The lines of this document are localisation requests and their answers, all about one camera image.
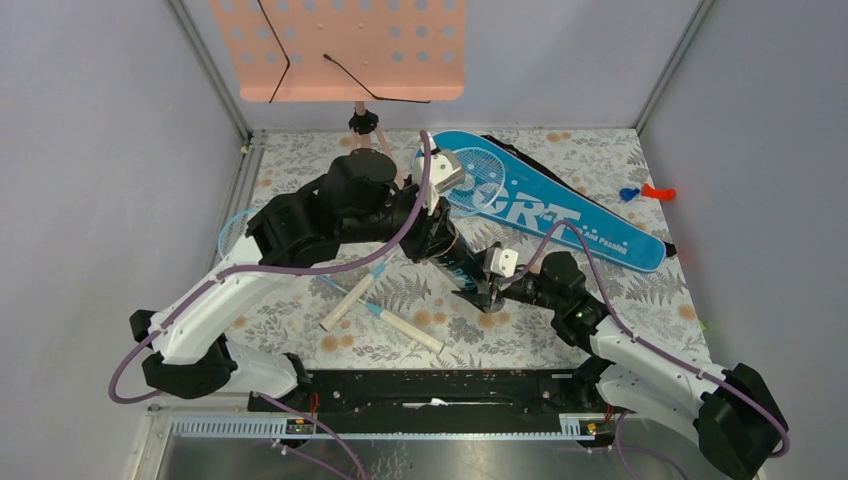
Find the black shuttlecock tube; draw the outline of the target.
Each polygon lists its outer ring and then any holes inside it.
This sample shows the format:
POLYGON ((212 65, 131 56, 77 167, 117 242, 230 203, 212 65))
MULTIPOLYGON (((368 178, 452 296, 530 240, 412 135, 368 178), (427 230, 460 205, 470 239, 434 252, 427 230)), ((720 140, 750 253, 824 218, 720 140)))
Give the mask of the black shuttlecock tube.
POLYGON ((493 277, 483 270, 486 249, 474 251, 464 237, 458 237, 444 256, 428 261, 454 284, 454 290, 479 291, 490 286, 493 277))

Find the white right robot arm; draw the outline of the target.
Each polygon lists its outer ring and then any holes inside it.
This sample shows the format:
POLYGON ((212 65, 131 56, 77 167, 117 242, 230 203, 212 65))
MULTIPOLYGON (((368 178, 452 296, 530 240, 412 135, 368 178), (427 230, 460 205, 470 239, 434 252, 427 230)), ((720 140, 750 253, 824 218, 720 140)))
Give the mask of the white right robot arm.
POLYGON ((551 326, 567 345, 590 356, 575 402, 597 412, 608 403, 677 431, 731 479, 753 478, 783 445, 788 423, 758 371, 729 369, 641 335, 586 289, 586 276, 568 252, 555 252, 537 273, 498 291, 499 276, 474 255, 446 271, 456 295, 497 311, 506 300, 553 312, 551 326))

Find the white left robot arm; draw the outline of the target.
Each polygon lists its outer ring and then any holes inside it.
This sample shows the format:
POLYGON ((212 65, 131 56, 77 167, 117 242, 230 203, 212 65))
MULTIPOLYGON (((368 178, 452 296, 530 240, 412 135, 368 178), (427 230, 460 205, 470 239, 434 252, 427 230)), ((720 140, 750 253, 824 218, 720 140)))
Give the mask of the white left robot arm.
POLYGON ((427 148, 397 183, 387 155, 359 148, 293 193, 272 198, 249 219, 230 252, 172 306, 139 310, 130 319, 153 395, 198 399, 216 392, 257 393, 296 411, 309 401, 301 360, 271 355, 227 338, 227 329, 288 276, 342 270, 343 245, 377 243, 378 254, 400 248, 415 262, 442 261, 458 243, 444 192, 459 184, 453 154, 427 148))

